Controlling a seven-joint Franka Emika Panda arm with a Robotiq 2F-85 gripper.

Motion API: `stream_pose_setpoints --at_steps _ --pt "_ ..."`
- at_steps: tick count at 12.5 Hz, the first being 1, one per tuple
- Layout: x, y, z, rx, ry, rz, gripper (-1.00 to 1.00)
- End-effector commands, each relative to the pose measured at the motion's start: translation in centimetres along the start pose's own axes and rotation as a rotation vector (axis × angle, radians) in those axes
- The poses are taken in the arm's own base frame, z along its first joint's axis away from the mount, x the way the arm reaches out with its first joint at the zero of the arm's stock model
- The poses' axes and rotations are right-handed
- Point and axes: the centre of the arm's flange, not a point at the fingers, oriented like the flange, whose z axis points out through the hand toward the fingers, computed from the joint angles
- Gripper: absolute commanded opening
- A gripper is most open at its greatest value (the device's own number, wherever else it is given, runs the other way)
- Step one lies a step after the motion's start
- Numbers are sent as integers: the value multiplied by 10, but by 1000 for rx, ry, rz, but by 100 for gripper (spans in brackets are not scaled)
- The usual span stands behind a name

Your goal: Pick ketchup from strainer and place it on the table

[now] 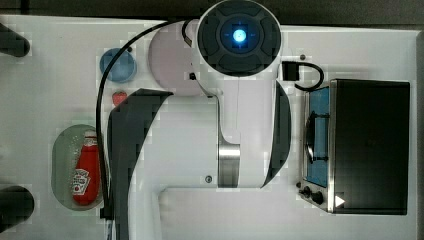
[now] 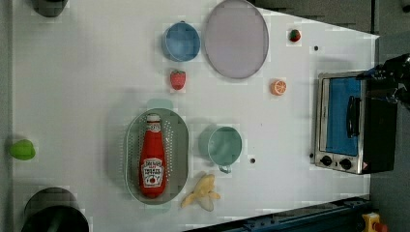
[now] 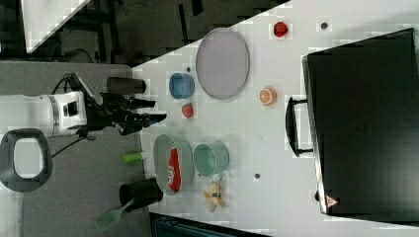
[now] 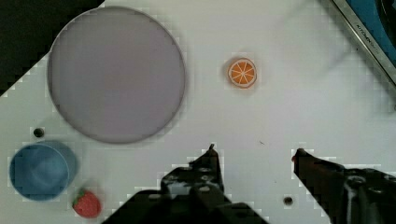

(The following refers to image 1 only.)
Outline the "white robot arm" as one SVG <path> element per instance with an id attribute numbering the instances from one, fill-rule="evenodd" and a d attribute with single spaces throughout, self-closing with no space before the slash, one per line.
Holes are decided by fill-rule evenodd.
<path id="1" fill-rule="evenodd" d="M 161 240 L 167 188 L 262 188 L 288 157 L 291 111 L 273 14 L 252 0 L 217 3 L 200 18 L 191 50 L 194 95 L 139 89 L 109 115 L 109 240 Z"/>

